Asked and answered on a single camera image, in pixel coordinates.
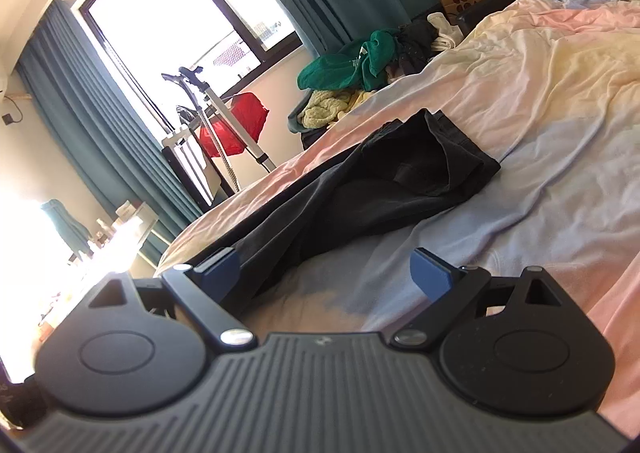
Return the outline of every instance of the green clothing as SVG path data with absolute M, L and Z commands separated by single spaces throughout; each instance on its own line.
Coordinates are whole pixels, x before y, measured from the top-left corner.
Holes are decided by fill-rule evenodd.
M 376 30 L 368 40 L 356 40 L 337 54 L 319 57 L 300 72 L 298 88 L 379 90 L 386 85 L 385 67 L 396 57 L 396 33 L 395 29 Z

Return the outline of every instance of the bed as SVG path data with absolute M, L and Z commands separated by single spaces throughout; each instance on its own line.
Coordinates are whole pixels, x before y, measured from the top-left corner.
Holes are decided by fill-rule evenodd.
M 600 412 L 640 433 L 640 1 L 517 0 L 423 72 L 384 88 L 319 141 L 191 224 L 158 273 L 193 258 L 289 184 L 384 123 L 442 110 L 502 169 L 466 203 L 290 269 L 243 322 L 271 331 L 392 332 L 429 300 L 409 255 L 519 276 L 544 266 L 616 354 Z

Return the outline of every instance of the ribbed gray surface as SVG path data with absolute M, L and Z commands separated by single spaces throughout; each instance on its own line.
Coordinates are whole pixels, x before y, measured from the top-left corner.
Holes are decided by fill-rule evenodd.
M 596 414 L 518 422 L 452 394 L 429 360 L 378 335 L 272 335 L 215 362 L 177 404 L 127 421 L 57 413 L 24 442 L 42 453 L 613 453 Z

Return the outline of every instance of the window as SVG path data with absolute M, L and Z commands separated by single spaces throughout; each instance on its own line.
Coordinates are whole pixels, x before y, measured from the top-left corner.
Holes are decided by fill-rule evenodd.
M 80 13 L 166 131 L 190 104 L 162 72 L 202 66 L 226 97 L 301 44 L 277 0 L 87 0 Z

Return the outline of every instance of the black pants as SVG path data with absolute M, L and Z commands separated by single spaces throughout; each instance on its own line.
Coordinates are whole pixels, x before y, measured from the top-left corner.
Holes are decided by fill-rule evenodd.
M 498 169 L 442 112 L 420 110 L 318 166 L 190 263 L 223 247 L 236 249 L 240 279 L 216 301 L 239 315 L 288 268 L 356 237 L 399 229 L 459 205 Z

